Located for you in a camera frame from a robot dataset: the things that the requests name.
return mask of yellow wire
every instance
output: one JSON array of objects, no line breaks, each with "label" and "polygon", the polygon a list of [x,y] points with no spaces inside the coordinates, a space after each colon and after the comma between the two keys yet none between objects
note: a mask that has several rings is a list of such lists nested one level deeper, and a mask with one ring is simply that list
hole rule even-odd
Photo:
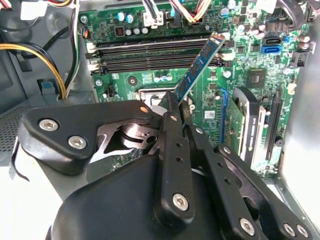
[{"label": "yellow wire", "polygon": [[49,3],[50,3],[52,6],[55,6],[55,7],[63,7],[63,6],[65,6],[65,5],[67,5],[67,4],[69,4],[70,1],[71,1],[71,0],[66,0],[66,1],[64,1],[64,2],[59,2],[59,3],[54,3],[54,2],[52,2],[52,1],[50,1]]},{"label": "yellow wire", "polygon": [[52,71],[52,73],[54,74],[54,76],[56,77],[58,84],[60,86],[60,90],[61,90],[61,95],[62,98],[66,98],[66,87],[64,85],[64,81],[61,78],[60,74],[58,73],[58,71],[55,69],[55,67],[45,58],[43,57],[41,54],[39,54],[38,52],[26,47],[26,46],[20,46],[18,44],[9,44],[9,43],[0,43],[0,50],[20,50],[20,51],[25,51],[25,52],[29,52],[32,53],[34,55],[36,55],[38,58],[40,58]]}]

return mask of silver screw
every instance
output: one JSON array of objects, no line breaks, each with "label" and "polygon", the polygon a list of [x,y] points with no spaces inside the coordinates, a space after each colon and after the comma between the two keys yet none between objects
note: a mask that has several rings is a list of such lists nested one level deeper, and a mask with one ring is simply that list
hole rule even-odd
[{"label": "silver screw", "polygon": [[230,151],[230,149],[229,148],[227,148],[227,147],[223,147],[223,150],[227,153],[227,154],[230,154],[231,153],[231,151]]},{"label": "silver screw", "polygon": [[204,133],[204,131],[202,131],[202,129],[199,128],[199,127],[197,127],[195,130],[196,130],[199,134],[203,134],[203,133]]},{"label": "silver screw", "polygon": [[74,149],[84,149],[87,146],[87,142],[82,136],[71,136],[68,143]]},{"label": "silver screw", "polygon": [[97,85],[98,87],[102,86],[102,81],[100,79],[95,81],[95,85]]},{"label": "silver screw", "polygon": [[250,236],[255,235],[255,228],[254,226],[251,224],[251,222],[249,222],[247,219],[245,218],[241,218],[240,219],[240,225],[242,227],[242,229],[249,234]]},{"label": "silver screw", "polygon": [[82,24],[87,24],[87,22],[88,22],[87,16],[82,15],[82,16],[80,17],[80,22],[81,22]]},{"label": "silver screw", "polygon": [[296,225],[296,228],[298,229],[298,231],[303,235],[305,236],[306,238],[309,237],[307,231],[305,230],[305,228],[299,224]]},{"label": "silver screw", "polygon": [[172,197],[173,204],[181,211],[187,211],[189,207],[188,200],[180,193],[176,193]]},{"label": "silver screw", "polygon": [[177,119],[175,116],[170,116],[170,118],[171,118],[173,121],[178,121],[178,119]]},{"label": "silver screw", "polygon": [[51,119],[43,119],[39,122],[39,127],[45,131],[55,131],[58,129],[59,125],[56,121]]},{"label": "silver screw", "polygon": [[283,224],[283,226],[288,234],[290,234],[292,237],[296,236],[295,231],[292,229],[292,227],[288,223]]}]

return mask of wire bundle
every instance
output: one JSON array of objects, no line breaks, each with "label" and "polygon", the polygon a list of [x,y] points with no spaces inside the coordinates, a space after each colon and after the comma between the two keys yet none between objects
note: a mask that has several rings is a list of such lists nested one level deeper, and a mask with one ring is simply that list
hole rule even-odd
[{"label": "wire bundle", "polygon": [[69,96],[72,83],[76,79],[76,75],[80,67],[79,42],[78,42],[78,17],[80,9],[80,0],[74,1],[74,9],[72,11],[69,24],[69,36],[72,46],[72,65],[67,79],[65,80],[66,97]]},{"label": "wire bundle", "polygon": [[158,14],[159,14],[159,10],[157,5],[155,4],[154,0],[142,0],[142,4],[145,8],[145,11],[151,15],[151,17],[153,19],[156,19]]},{"label": "wire bundle", "polygon": [[61,97],[64,99],[66,97],[66,88],[64,85],[64,81],[59,74],[58,68],[56,64],[54,64],[52,58],[47,56],[42,52],[42,48],[34,43],[0,43],[0,50],[16,50],[16,51],[24,51],[36,55],[39,59],[41,59],[52,71],[55,76],[57,83],[59,85],[59,90]]},{"label": "wire bundle", "polygon": [[55,1],[55,0],[48,0],[49,4],[56,7],[56,8],[65,8],[70,6],[73,1],[72,0],[66,0],[66,1]]},{"label": "wire bundle", "polygon": [[190,13],[188,10],[180,3],[179,0],[169,0],[171,5],[177,9],[190,23],[195,23],[199,21],[206,13],[208,7],[210,6],[212,0],[199,0],[196,5],[195,13]]}]

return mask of white connector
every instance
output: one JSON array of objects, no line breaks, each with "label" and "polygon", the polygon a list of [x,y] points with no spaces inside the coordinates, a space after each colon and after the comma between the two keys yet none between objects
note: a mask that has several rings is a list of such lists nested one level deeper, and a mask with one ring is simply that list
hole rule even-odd
[{"label": "white connector", "polygon": [[143,13],[143,25],[145,27],[151,27],[152,29],[157,29],[158,26],[164,25],[164,13],[162,11],[159,11],[157,13],[156,20],[154,20],[149,13],[144,12]]}]

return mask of sata port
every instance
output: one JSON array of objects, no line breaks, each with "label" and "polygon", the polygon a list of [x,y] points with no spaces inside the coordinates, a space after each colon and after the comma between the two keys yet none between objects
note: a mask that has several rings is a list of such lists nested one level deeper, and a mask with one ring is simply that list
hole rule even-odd
[{"label": "sata port", "polygon": [[262,46],[261,52],[263,54],[280,54],[282,46]]},{"label": "sata port", "polygon": [[263,45],[277,45],[281,43],[281,39],[279,37],[268,37],[263,39]]}]

